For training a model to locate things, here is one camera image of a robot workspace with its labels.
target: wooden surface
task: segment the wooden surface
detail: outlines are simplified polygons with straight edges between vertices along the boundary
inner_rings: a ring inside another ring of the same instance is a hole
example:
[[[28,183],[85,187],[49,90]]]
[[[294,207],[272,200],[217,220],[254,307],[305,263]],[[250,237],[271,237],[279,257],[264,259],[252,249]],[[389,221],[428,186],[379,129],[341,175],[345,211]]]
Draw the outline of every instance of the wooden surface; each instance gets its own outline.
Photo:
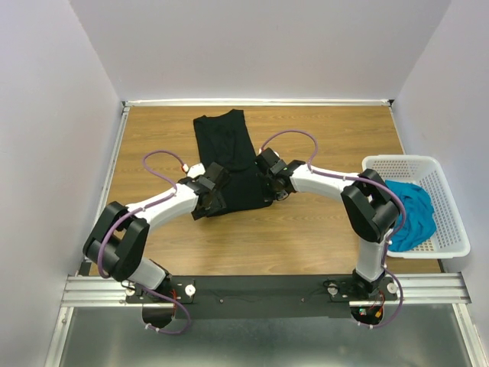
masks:
[[[141,158],[155,149],[176,152],[190,166],[199,163],[193,119],[216,116],[230,107],[132,107],[108,201],[136,203],[169,188],[149,174]],[[314,165],[359,172],[373,154],[402,153],[387,107],[274,106],[243,109],[255,150],[273,133],[300,128],[319,141]],[[305,136],[287,134],[270,146],[285,161],[306,160],[313,151]],[[174,180],[178,162],[164,154],[148,160]],[[264,209],[203,218],[174,219],[148,239],[144,255],[173,274],[334,274],[350,273],[358,256],[342,203],[312,194],[295,194]],[[436,260],[390,258],[396,272],[439,272]]]

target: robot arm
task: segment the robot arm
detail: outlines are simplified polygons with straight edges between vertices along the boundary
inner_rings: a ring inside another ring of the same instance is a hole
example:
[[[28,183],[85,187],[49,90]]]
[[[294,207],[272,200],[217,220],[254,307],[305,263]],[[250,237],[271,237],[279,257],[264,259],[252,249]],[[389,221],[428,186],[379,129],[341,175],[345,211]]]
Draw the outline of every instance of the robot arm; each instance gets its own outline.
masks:
[[[377,172],[366,170],[362,174],[345,174],[309,168],[303,161],[286,164],[270,148],[257,156],[256,164],[279,200],[291,193],[316,193],[345,204],[351,226],[360,237],[360,254],[353,276],[366,293],[376,289],[384,277],[385,240],[397,221],[399,210],[382,190],[333,177],[363,177],[385,186]]]
[[[125,231],[121,238],[112,234],[104,253],[102,267],[116,281],[133,281],[142,286],[167,294],[170,274],[167,270],[143,257],[146,238],[150,232],[183,214],[192,213],[194,219],[214,213],[225,207],[220,188],[229,179],[227,170],[216,163],[195,177],[185,177],[176,184],[176,194],[169,200],[148,207],[127,218],[117,228]],[[145,208],[173,192],[173,188],[140,203],[122,206],[114,202],[107,205],[83,246],[83,254],[97,263],[102,240],[123,215]]]

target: white panel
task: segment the white panel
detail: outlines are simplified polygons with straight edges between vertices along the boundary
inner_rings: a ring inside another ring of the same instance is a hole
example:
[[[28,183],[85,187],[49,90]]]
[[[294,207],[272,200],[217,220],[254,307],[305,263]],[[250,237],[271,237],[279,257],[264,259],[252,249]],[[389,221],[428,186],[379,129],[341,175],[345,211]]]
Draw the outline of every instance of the white panel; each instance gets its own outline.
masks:
[[[71,0],[124,100],[388,99],[449,0]]]
[[[438,159],[471,242],[466,258],[445,261],[462,270],[471,312],[489,346],[489,2],[456,0],[393,105],[406,152]]]
[[[121,110],[68,1],[4,4],[0,44],[0,365],[38,366]]]

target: white plastic basket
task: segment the white plastic basket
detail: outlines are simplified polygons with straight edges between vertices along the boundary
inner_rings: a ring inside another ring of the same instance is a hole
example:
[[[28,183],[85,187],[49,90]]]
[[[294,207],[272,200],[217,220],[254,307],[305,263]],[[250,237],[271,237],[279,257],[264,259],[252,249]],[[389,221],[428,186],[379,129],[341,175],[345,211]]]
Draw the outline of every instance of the white plastic basket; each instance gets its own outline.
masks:
[[[384,180],[421,186],[431,196],[436,232],[431,239],[406,252],[388,252],[395,258],[457,258],[471,249],[449,183],[440,163],[419,155],[376,155],[366,157],[364,169],[376,170]]]

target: blue cloth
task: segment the blue cloth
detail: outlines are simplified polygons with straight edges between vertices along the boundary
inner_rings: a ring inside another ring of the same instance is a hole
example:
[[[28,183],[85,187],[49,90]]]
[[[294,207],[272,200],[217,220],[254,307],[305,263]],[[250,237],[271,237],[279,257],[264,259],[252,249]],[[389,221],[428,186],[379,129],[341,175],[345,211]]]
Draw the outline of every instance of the blue cloth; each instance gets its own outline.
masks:
[[[407,214],[406,223],[393,236],[389,250],[393,252],[409,251],[429,239],[436,231],[433,219],[435,210],[431,204],[431,198],[422,187],[412,183],[389,180],[386,180],[385,183],[403,202]]]

